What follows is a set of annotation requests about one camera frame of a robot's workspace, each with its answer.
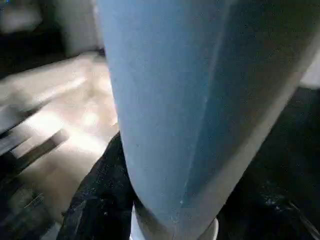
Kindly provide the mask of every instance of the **white wall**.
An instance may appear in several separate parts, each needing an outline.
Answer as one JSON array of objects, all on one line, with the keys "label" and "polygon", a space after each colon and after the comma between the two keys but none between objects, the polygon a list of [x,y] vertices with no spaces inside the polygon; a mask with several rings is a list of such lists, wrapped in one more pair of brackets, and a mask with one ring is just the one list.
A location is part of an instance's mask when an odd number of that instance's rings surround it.
[{"label": "white wall", "polygon": [[95,0],[54,0],[68,55],[102,47],[96,25]]}]

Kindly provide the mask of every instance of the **blurry object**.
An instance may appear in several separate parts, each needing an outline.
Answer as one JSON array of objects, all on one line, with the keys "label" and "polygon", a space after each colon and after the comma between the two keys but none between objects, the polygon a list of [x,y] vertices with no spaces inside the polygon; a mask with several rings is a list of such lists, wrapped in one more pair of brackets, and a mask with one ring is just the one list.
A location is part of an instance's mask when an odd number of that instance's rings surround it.
[{"label": "blurry object", "polygon": [[[33,206],[41,200],[41,207],[36,207],[41,217],[37,219],[49,220],[43,220],[50,223],[42,227],[47,230],[53,221],[62,222],[80,182],[119,131],[108,67],[103,58],[88,53],[11,75],[3,81],[0,91],[3,122],[10,123],[8,126],[0,123],[6,132],[0,137],[3,150],[0,192],[8,196],[25,193],[27,197],[30,194],[23,188],[36,191],[34,198],[25,202],[27,205],[32,202],[29,206]],[[6,109],[14,109],[9,113],[19,116],[15,123],[6,121],[10,116]],[[20,209],[16,207],[17,197],[3,202],[2,206],[7,206],[2,211],[4,219]],[[20,222],[18,216],[12,216],[14,221],[6,220],[3,225],[6,227],[0,231],[10,236],[32,233],[31,239],[37,239],[35,236],[39,234],[38,231],[33,234],[36,229],[33,226],[38,226],[38,220],[29,219],[35,214],[27,208],[19,215]]]},{"label": "blurry object", "polygon": [[0,29],[4,34],[33,31],[42,21],[36,5],[6,5],[0,14]]},{"label": "blurry object", "polygon": [[309,89],[320,88],[320,50],[317,51],[312,64],[309,66],[301,80],[301,86]]},{"label": "blurry object", "polygon": [[65,59],[52,0],[10,0],[0,6],[0,80]]},{"label": "blurry object", "polygon": [[[18,165],[25,164],[26,155],[35,156],[19,178],[43,193],[51,215],[61,222],[78,185],[118,131],[108,67],[103,58],[85,54],[10,76],[3,86],[11,89],[3,103],[33,112],[10,130],[26,138],[11,150],[21,160]],[[61,130],[67,139],[33,154]]]}]

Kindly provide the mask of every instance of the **black cloth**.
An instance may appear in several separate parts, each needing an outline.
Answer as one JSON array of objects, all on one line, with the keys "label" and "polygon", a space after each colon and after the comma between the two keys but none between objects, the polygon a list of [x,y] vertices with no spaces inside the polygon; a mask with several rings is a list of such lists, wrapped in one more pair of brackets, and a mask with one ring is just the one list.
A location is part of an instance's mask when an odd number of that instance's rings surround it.
[{"label": "black cloth", "polygon": [[57,240],[128,240],[134,197],[118,133],[72,198]]}]

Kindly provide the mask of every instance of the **blue cylindrical object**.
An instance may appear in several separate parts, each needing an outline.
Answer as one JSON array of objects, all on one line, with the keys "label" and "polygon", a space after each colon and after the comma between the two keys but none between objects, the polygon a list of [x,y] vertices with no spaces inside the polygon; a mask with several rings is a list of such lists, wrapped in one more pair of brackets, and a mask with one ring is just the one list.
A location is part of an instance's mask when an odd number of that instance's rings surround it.
[{"label": "blue cylindrical object", "polygon": [[146,239],[194,240],[212,223],[308,66],[319,4],[99,1]]}]

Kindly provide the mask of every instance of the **black fabric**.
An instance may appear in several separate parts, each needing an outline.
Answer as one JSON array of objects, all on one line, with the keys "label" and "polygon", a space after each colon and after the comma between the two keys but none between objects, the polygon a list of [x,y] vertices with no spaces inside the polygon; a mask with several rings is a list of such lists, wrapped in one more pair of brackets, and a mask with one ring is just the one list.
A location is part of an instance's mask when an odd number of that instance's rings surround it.
[{"label": "black fabric", "polygon": [[299,88],[218,215],[218,240],[320,239],[320,90]]},{"label": "black fabric", "polygon": [[134,197],[118,133],[80,184],[57,240],[128,240]]}]

